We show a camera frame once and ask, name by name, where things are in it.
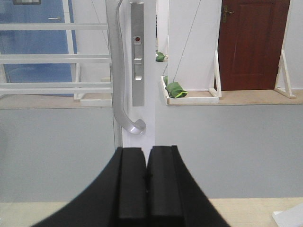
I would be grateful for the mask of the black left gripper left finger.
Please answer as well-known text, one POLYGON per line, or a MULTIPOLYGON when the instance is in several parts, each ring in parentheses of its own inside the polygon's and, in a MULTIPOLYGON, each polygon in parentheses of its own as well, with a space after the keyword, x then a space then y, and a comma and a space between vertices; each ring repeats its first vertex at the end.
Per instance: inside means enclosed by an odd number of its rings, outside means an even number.
POLYGON ((146 163, 140 148, 117 148, 97 178, 37 227, 144 227, 146 163))

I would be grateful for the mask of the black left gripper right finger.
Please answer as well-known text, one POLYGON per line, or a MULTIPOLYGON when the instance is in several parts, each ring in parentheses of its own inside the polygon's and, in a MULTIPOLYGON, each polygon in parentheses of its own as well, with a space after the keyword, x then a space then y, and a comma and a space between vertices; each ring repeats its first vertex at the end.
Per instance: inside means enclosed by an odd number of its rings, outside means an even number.
POLYGON ((147 173, 150 227, 227 227, 187 169, 177 146, 154 146, 147 173))

